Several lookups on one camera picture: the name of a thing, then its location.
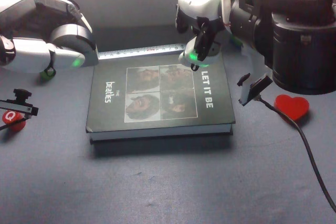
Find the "table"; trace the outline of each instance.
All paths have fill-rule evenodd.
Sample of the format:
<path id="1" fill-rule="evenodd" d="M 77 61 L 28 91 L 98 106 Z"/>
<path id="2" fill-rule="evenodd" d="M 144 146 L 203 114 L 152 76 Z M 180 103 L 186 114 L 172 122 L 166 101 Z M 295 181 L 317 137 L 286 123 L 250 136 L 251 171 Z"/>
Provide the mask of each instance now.
<path id="1" fill-rule="evenodd" d="M 49 83 L 1 70 L 0 99 L 24 88 L 40 110 L 18 134 L 0 132 L 0 223 L 336 223 L 299 134 L 263 104 L 238 103 L 247 59 L 224 54 L 232 136 L 97 146 L 85 133 L 92 67 Z M 273 83 L 262 97 L 283 93 Z M 336 92 L 305 97 L 303 131 L 336 200 Z"/>

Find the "book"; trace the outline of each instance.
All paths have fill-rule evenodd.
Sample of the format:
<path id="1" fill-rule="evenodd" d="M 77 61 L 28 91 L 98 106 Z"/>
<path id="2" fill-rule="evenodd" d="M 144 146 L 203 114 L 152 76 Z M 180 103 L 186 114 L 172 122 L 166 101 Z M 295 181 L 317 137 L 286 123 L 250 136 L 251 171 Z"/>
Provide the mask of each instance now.
<path id="1" fill-rule="evenodd" d="M 222 57 L 194 72 L 178 55 L 105 59 L 94 67 L 91 142 L 231 133 L 235 116 Z"/>

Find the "red round object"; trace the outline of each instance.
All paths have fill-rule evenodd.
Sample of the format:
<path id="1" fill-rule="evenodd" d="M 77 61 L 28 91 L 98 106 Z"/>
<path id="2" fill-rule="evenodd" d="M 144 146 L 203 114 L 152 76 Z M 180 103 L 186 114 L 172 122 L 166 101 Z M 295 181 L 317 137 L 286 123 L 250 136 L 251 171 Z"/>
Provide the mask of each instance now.
<path id="1" fill-rule="evenodd" d="M 16 122 L 17 120 L 20 120 L 22 118 L 23 118 L 23 116 L 21 115 L 21 113 L 7 110 L 2 116 L 2 121 L 5 124 L 10 124 L 10 123 Z M 10 129 L 12 131 L 18 132 L 18 131 L 22 130 L 25 126 L 26 126 L 26 121 L 24 121 L 22 123 L 15 124 L 15 125 L 11 126 Z"/>
<path id="2" fill-rule="evenodd" d="M 297 121 L 309 111 L 309 102 L 303 97 L 290 97 L 286 94 L 278 95 L 274 107 L 288 115 L 292 120 Z"/>

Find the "ruler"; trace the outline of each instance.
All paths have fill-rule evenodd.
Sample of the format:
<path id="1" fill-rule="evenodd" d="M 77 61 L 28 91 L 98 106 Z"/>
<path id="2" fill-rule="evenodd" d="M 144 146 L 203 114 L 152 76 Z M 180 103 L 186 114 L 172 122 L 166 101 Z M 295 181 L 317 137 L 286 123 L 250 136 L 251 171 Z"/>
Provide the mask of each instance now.
<path id="1" fill-rule="evenodd" d="M 110 52 L 98 53 L 99 60 L 118 59 L 124 57 L 140 56 L 140 55 L 172 55 L 179 54 L 184 51 L 186 44 L 171 44 L 164 46 L 134 48 Z"/>

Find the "black cable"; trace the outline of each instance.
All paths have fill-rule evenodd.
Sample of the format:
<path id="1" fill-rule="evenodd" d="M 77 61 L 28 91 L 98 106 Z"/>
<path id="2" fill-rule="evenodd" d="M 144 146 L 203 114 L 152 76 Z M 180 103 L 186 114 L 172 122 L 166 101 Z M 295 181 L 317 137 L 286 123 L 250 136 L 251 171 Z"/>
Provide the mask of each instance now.
<path id="1" fill-rule="evenodd" d="M 17 121 L 15 121 L 15 122 L 13 122 L 13 123 L 8 123 L 8 124 L 6 124 L 6 125 L 3 125 L 3 126 L 0 127 L 0 131 L 4 130 L 4 129 L 6 129 L 6 128 L 9 128 L 9 127 L 11 127 L 11 126 L 13 126 L 13 125 L 15 125 L 15 124 L 18 124 L 18 123 L 22 123 L 22 122 L 24 122 L 24 121 L 27 121 L 28 119 L 29 119 L 29 118 L 22 118 L 22 119 L 17 120 Z"/>
<path id="2" fill-rule="evenodd" d="M 315 172 L 316 178 L 319 181 L 321 189 L 322 189 L 322 191 L 323 191 L 323 193 L 324 193 L 324 195 L 325 195 L 328 203 L 330 204 L 332 210 L 334 210 L 334 212 L 336 212 L 335 203 L 332 200 L 332 198 L 330 197 L 330 195 L 328 193 L 328 190 L 325 187 L 325 184 L 324 184 L 324 182 L 322 180 L 322 177 L 321 177 L 321 175 L 319 173 L 319 170 L 317 169 L 317 165 L 315 163 L 315 160 L 314 160 L 314 157 L 313 157 L 313 153 L 311 152 L 311 149 L 309 147 L 309 144 L 308 144 L 308 141 L 306 139 L 306 136 L 303 133 L 303 131 L 300 128 L 300 126 L 294 120 L 292 120 L 288 115 L 286 115 L 283 112 L 281 112 L 280 110 L 274 108 L 271 104 L 269 104 L 268 102 L 266 102 L 265 100 L 263 100 L 261 97 L 258 97 L 256 100 L 259 101 L 259 102 L 262 102 L 267 108 L 269 108 L 270 110 L 273 110 L 274 112 L 277 112 L 280 116 L 283 116 L 284 118 L 286 118 L 298 130 L 298 132 L 300 133 L 300 136 L 301 136 L 301 138 L 303 140 L 303 143 L 305 144 L 305 147 L 306 147 L 309 159 L 310 159 L 310 163 L 311 163 L 311 165 L 313 167 L 313 170 Z"/>

